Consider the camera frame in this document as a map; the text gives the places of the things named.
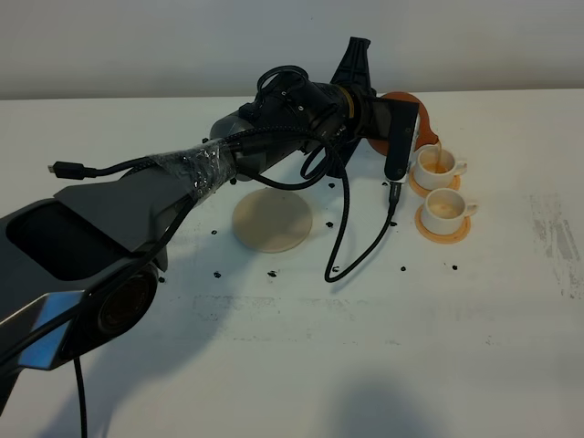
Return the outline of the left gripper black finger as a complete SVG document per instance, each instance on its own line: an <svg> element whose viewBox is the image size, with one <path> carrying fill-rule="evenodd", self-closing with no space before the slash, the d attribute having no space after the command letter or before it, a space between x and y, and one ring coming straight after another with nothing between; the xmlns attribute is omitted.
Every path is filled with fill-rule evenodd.
<svg viewBox="0 0 584 438"><path fill-rule="evenodd" d="M367 96L376 96L376 90L370 82L369 46L367 38L352 36L330 83L357 88Z"/></svg>
<svg viewBox="0 0 584 438"><path fill-rule="evenodd" d="M355 150L359 146L363 137L353 138L348 135L339 135L334 141L331 142L331 146L338 155L338 159L333 157L333 154L329 151L329 163L328 176L340 176L341 170L345 169L354 154Z"/></svg>

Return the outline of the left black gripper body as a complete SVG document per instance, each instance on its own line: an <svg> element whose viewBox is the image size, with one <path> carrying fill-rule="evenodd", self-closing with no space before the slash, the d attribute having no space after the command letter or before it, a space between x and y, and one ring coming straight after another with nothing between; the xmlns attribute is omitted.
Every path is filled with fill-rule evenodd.
<svg viewBox="0 0 584 438"><path fill-rule="evenodd" d="M388 100L377 98L358 86L338 85L347 101L344 139L388 139Z"/></svg>

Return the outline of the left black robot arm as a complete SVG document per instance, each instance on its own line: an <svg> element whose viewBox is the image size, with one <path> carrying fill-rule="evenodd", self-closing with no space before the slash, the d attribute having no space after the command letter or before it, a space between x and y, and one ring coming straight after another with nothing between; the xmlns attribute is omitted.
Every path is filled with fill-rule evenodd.
<svg viewBox="0 0 584 438"><path fill-rule="evenodd" d="M24 369L53 370L127 332L146 313L166 246L221 186L259 181L295 151L301 186L340 176L377 128L366 38L352 37L328 83L297 66L268 70L255 99L198 146L104 169L56 162L70 180L1 221L1 397Z"/></svg>

